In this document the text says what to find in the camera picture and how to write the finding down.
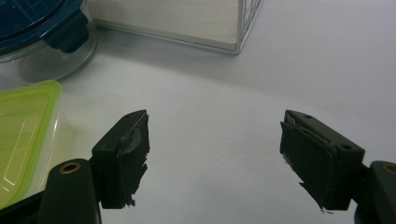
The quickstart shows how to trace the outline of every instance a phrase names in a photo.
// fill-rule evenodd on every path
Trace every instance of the white table surface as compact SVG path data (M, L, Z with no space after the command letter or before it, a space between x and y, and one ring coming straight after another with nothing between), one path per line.
M91 63L61 81L75 158L147 109L151 152L136 207L104 223L353 223L322 214L279 154L286 109L396 161L396 2L265 0L238 56L101 29Z

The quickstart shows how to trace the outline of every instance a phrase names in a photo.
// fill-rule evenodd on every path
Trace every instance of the brass insert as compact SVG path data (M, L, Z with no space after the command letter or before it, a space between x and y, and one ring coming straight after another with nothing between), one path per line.
M59 173L68 175L77 171L79 167L81 167L81 165L78 162L69 162L61 167Z

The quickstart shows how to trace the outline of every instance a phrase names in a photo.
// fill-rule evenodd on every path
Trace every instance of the transparent container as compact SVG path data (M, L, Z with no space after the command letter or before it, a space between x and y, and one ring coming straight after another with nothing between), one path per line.
M25 0L24 2L28 5L21 9L23 13L30 12L32 20L40 19L32 24L27 23L27 28L24 30L15 30L14 34L9 33L3 37L3 39L8 38L6 40L0 38L0 76L28 85L49 79L59 80L82 68L94 54L98 40L95 25L86 7L87 1ZM50 7L46 12L32 12L39 3L42 4L41 7L46 4ZM7 10L5 7L0 6L0 11ZM3 23L3 27L0 28L9 30L9 26L14 21L11 19L2 21L0 24Z
M0 91L0 209L43 190L49 170L70 159L75 131L61 98L56 81Z
M90 0L98 26L238 54L263 0Z

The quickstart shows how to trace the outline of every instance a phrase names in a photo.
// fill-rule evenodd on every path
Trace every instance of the blue container lid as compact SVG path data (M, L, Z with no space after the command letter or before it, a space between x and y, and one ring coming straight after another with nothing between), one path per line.
M0 56L43 40L66 53L87 39L82 0L0 0Z

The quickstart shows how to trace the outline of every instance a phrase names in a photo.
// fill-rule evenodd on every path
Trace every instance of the green plastic container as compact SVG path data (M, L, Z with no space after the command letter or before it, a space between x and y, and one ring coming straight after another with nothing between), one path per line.
M56 81L0 91L0 209L42 190L54 163L70 157L57 147L61 94Z

